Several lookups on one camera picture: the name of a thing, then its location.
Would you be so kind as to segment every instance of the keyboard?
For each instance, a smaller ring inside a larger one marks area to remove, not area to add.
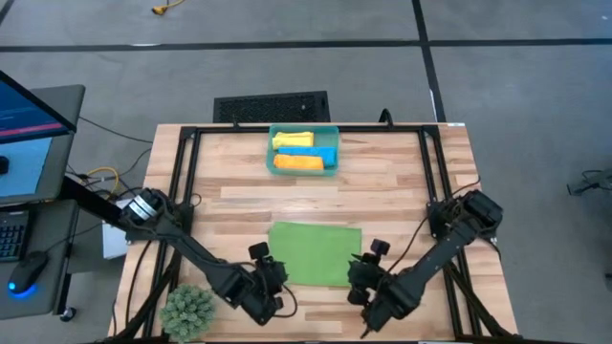
[[[0,262],[16,262],[26,252],[29,211],[0,212]]]
[[[215,123],[279,123],[330,121],[327,93],[220,97],[214,100]]]

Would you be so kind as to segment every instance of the black floor line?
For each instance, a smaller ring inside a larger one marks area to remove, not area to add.
[[[431,55],[431,49],[428,46],[429,38],[427,36],[427,28],[425,23],[425,17],[423,15],[423,8],[421,7],[421,1],[412,0],[412,9],[414,10],[414,17],[417,22],[419,42],[421,42],[421,52],[423,54],[423,63],[425,64],[427,84],[429,85],[429,91],[431,95],[433,116],[438,122],[446,122],[447,116],[444,112],[444,105],[442,104],[442,93],[440,92],[440,85],[438,84],[438,76],[436,75],[436,68],[433,64],[433,56]]]
[[[2,7],[2,10],[0,10],[0,25],[2,25],[4,18],[6,18],[7,14],[9,14],[9,11],[11,10],[12,4],[14,2],[15,0],[7,0],[7,2]]]
[[[430,47],[533,47],[612,45],[612,38],[430,40]]]
[[[316,49],[316,48],[401,48],[401,47],[555,47],[607,46],[612,38],[560,39],[490,39],[490,40],[334,40],[334,41],[279,41],[279,42],[221,42],[221,43],[165,43],[165,44],[102,44],[102,45],[38,45],[0,46],[0,53],[103,53],[156,51],[214,51],[257,49]]]
[[[417,40],[335,40],[235,43],[110,44],[74,46],[0,46],[0,53],[155,52],[249,49],[392,48],[419,46]]]

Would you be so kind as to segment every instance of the computer monitor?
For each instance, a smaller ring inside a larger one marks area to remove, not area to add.
[[[51,106],[0,71],[0,143],[76,131],[77,128]]]

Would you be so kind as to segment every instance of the wooden tabletop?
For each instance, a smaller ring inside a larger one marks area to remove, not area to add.
[[[168,191],[180,128],[178,124],[158,126],[144,185]],[[466,127],[440,124],[440,131],[453,190],[475,182],[478,174]],[[276,221],[351,226],[361,228],[364,252],[369,251],[374,238],[391,243],[382,267],[388,268],[400,256],[425,217],[428,201],[417,135],[341,134],[339,172],[333,178],[273,176],[265,163],[267,136],[203,135],[194,183],[194,192],[202,195],[203,201],[195,209],[194,238],[217,257],[245,261],[249,260],[248,246],[268,241],[268,230]],[[187,145],[181,185],[185,183],[190,149]],[[440,186],[432,142],[429,154]],[[414,264],[434,244],[428,233],[426,225],[397,270]],[[143,258],[130,317],[149,293],[157,245],[153,243]],[[127,293],[143,246],[143,243],[131,246],[125,260],[116,304],[119,331],[124,328]],[[476,241],[466,247],[466,255],[476,294],[499,323],[515,333],[513,311],[497,254],[482,241]],[[205,275],[187,260],[181,266],[180,283],[208,287]],[[358,339],[363,332],[361,308],[348,304],[347,288],[298,285],[290,288],[298,300],[297,315],[290,319],[273,318],[264,327],[256,325],[241,309],[233,310],[217,298],[217,317],[202,339],[350,340]],[[460,291],[457,293],[464,332],[469,333],[465,300]],[[283,299],[286,307],[280,312],[290,312],[291,298],[284,293]],[[154,334],[159,333],[160,323],[156,321]],[[442,273],[427,283],[416,311],[401,321],[391,319],[382,331],[367,337],[369,340],[452,338]]]

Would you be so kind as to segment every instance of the green towel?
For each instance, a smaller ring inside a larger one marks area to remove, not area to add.
[[[358,228],[275,223],[268,241],[289,282],[301,285],[349,287],[351,253],[361,254]]]

